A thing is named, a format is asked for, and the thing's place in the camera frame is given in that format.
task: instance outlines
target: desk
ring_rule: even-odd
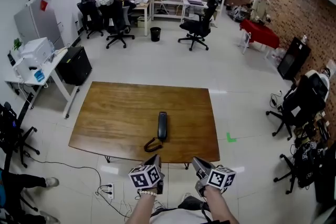
[[[67,89],[64,87],[64,85],[62,84],[60,78],[58,77],[55,68],[57,67],[58,63],[61,61],[61,59],[64,57],[64,55],[67,53],[67,49],[62,50],[58,55],[56,55],[53,59],[52,62],[47,61],[45,64],[42,65],[42,71],[43,74],[45,76],[44,80],[37,82],[36,78],[34,77],[34,73],[36,72],[36,70],[32,70],[31,71],[31,75],[30,78],[26,81],[23,82],[22,79],[19,79],[14,72],[10,72],[8,74],[5,75],[5,81],[6,82],[11,82],[11,83],[25,83],[28,85],[39,85],[39,86],[43,86],[44,84],[46,84],[47,80],[49,79],[49,77],[52,77],[54,82],[56,83],[57,87],[59,88],[59,90],[61,91],[61,93],[63,94],[64,98],[67,100],[67,104],[64,108],[63,111],[63,117],[66,119],[69,117],[69,110],[70,107],[72,105],[72,102],[74,101],[75,95],[77,93],[77,91],[79,91],[79,87],[75,86],[74,89],[72,90],[72,93],[69,94]],[[32,99],[32,101],[30,102],[30,108],[33,108],[33,102],[35,101],[35,98],[39,92],[39,90],[37,92],[34,92],[34,98]]]
[[[183,18],[185,16],[185,9],[188,6],[199,7],[199,8],[208,8],[207,3],[204,2],[204,1],[202,1],[203,6],[190,4],[188,0],[182,0],[182,2],[183,2],[183,7],[182,7],[181,23],[183,22]]]
[[[265,25],[256,24],[256,23],[251,22],[250,20],[245,19],[240,23],[240,29],[241,30],[244,29],[247,35],[249,36],[249,37],[245,36],[246,39],[244,40],[245,48],[243,50],[243,54],[245,53],[245,50],[248,44],[254,41],[259,42],[269,47],[269,50],[267,51],[265,58],[267,58],[270,52],[270,48],[276,49],[279,47],[279,44],[280,44],[279,37],[276,34],[274,34],[274,32]]]
[[[145,36],[148,35],[148,27],[147,27],[147,24],[148,24],[148,17],[147,17],[147,9],[149,7],[149,18],[152,20],[152,2],[151,0],[148,0],[147,3],[140,3],[139,5],[137,5],[133,10],[142,10],[144,11],[144,23],[145,23]]]
[[[147,153],[167,112],[167,140]],[[190,163],[194,156],[219,160],[208,89],[93,82],[79,112],[69,146],[116,158],[144,161],[155,153],[164,163]]]

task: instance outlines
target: white desk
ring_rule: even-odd
[[[185,16],[185,9],[188,7],[188,6],[194,6],[194,7],[199,7],[199,8],[208,8],[207,6],[207,3],[202,1],[202,4],[203,6],[201,5],[193,5],[193,4],[190,4],[188,0],[182,0],[183,1],[183,7],[182,7],[182,18],[181,18],[181,23],[183,22],[183,18]]]
[[[79,87],[75,86],[74,89],[72,90],[72,93],[69,94],[67,89],[64,87],[64,85],[62,84],[60,78],[58,77],[55,68],[57,67],[58,63],[61,61],[61,59],[64,57],[64,55],[67,53],[67,49],[62,50],[58,55],[55,55],[54,59],[52,62],[47,61],[45,64],[42,65],[42,71],[43,74],[45,76],[44,80],[37,82],[36,78],[34,77],[34,73],[37,70],[31,70],[31,75],[30,78],[27,79],[26,81],[23,82],[22,79],[19,79],[14,72],[10,72],[8,74],[5,75],[5,81],[6,82],[11,82],[11,83],[20,83],[20,84],[28,84],[28,85],[39,85],[39,86],[43,86],[47,80],[49,79],[49,77],[52,77],[53,80],[55,81],[57,87],[59,88],[59,90],[61,91],[61,93],[63,94],[64,98],[67,100],[67,104],[64,108],[63,111],[63,117],[65,119],[67,119],[69,117],[69,110],[70,107],[72,105],[72,102],[74,101],[75,95],[76,93],[79,91]],[[34,98],[32,99],[32,101],[30,102],[30,108],[33,108],[33,102],[35,101],[35,98],[38,94],[38,91],[34,92]]]
[[[144,23],[145,23],[145,36],[148,35],[148,16],[147,16],[147,9],[149,7],[149,18],[152,19],[152,2],[148,0],[147,3],[140,3],[136,6],[133,10],[142,10],[144,11]]]

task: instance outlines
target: shelf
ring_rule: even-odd
[[[154,14],[154,17],[159,18],[173,18],[173,19],[181,19],[181,15],[168,15],[168,14]]]
[[[180,1],[154,1],[154,4],[171,4],[171,5],[183,5],[183,2]]]

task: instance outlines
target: refrigerator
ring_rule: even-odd
[[[61,49],[64,47],[64,43],[51,0],[44,0],[48,3],[44,11],[41,9],[41,1],[34,0],[29,6],[14,15],[20,38],[26,44],[31,40],[46,37],[54,44],[56,50]]]

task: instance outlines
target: brick wall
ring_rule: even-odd
[[[240,5],[250,0],[227,0],[228,4]],[[336,6],[328,0],[270,0],[269,27],[279,36],[280,46],[288,48],[293,37],[308,36],[311,48],[300,74],[308,70],[320,71],[329,59],[336,60]],[[326,113],[330,121],[329,131],[336,140],[336,74],[330,81]]]

